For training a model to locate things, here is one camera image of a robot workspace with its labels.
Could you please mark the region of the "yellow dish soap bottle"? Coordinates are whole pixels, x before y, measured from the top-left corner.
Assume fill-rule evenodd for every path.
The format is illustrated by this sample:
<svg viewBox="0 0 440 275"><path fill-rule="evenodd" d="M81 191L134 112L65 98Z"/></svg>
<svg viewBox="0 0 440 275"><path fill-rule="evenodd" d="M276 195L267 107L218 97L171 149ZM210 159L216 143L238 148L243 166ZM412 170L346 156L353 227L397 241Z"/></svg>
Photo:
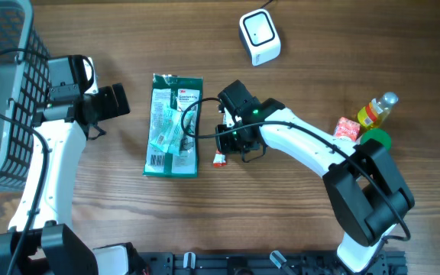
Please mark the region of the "yellow dish soap bottle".
<svg viewBox="0 0 440 275"><path fill-rule="evenodd" d="M398 101L394 92L385 92L380 98L372 99L357 113L357 122L365 130L379 128Z"/></svg>

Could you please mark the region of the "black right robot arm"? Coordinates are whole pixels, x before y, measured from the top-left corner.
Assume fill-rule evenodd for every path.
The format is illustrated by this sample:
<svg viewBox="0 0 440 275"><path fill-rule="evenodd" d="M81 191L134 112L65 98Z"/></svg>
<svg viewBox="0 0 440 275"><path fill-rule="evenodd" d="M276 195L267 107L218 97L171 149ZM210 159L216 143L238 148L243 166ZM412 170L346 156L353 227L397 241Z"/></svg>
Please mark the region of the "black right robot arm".
<svg viewBox="0 0 440 275"><path fill-rule="evenodd" d="M375 261L414 207L415 199L388 150L370 139L363 144L336 138L298 118L276 99L260 102L236 80L218 94L226 123L215 129L223 154L245 155L273 148L320 176L335 217L345 235L336 250L351 273Z"/></svg>

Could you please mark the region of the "green white 3M package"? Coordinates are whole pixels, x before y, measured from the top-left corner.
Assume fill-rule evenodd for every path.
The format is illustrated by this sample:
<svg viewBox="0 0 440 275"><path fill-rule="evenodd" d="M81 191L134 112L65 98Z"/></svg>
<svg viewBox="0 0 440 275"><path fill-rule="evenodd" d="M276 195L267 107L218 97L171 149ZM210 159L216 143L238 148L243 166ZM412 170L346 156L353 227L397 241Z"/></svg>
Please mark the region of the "green white 3M package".
<svg viewBox="0 0 440 275"><path fill-rule="evenodd" d="M190 135L197 129L201 108L196 104L202 99L203 79L174 75L155 74L150 96L150 121L147 141L147 154L143 174L172 178L194 178L198 175L198 141ZM172 154L153 154L148 143L151 132L151 110L154 103L162 103L182 111L181 127L194 142L192 153L185 156Z"/></svg>

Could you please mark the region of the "light green wipes packet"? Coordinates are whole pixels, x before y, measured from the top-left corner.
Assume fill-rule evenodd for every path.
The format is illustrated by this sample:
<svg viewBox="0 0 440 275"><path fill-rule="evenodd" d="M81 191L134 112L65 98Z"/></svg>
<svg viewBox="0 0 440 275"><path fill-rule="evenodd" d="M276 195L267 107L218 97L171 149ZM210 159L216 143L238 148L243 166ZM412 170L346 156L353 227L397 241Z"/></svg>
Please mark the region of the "light green wipes packet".
<svg viewBox="0 0 440 275"><path fill-rule="evenodd" d="M151 132L148 146L153 154L185 156L193 152L194 142L181 127L182 111L162 103L154 103L151 110Z"/></svg>

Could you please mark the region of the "red juice carton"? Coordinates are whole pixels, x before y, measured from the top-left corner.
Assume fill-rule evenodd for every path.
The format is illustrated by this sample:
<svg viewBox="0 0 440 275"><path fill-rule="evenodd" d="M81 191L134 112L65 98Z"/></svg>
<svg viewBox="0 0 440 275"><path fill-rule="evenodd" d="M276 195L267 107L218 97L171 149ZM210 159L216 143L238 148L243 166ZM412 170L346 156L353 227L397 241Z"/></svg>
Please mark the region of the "red juice carton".
<svg viewBox="0 0 440 275"><path fill-rule="evenodd" d="M356 141L360 133L361 125L351 119L340 117L334 131L334 136L339 139Z"/></svg>

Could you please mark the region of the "red snack stick packet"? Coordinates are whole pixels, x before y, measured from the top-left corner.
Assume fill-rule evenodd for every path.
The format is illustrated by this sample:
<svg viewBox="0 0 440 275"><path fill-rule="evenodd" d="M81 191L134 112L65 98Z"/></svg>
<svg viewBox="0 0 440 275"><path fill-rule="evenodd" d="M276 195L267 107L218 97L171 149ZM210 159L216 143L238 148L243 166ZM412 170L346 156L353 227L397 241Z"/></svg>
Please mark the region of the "red snack stick packet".
<svg viewBox="0 0 440 275"><path fill-rule="evenodd" d="M224 167L227 165L227 158L226 155L223 154L221 151L217 150L215 152L215 157L213 159L213 167Z"/></svg>

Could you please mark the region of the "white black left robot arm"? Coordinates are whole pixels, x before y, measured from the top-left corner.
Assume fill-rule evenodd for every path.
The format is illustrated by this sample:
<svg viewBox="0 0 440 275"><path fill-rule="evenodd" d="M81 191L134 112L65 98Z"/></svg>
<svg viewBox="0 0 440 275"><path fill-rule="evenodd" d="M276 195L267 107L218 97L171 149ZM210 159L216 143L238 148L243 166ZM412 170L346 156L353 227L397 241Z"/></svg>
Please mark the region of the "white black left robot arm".
<svg viewBox="0 0 440 275"><path fill-rule="evenodd" d="M90 249L72 230L76 171L89 128L130 112L120 83L63 97L55 88L32 118L37 132L18 210L0 234L0 274L139 274L131 243Z"/></svg>

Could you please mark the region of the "green white round can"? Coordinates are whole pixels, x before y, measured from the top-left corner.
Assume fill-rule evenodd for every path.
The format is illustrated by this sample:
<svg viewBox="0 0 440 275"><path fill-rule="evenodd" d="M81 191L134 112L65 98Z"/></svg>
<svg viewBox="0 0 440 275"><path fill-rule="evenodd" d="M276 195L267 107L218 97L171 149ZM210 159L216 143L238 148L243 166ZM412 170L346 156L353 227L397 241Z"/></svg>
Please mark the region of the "green white round can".
<svg viewBox="0 0 440 275"><path fill-rule="evenodd" d="M387 150L392 147L392 139L384 130L373 128L362 134L359 138L359 144L363 144L370 139L380 142Z"/></svg>

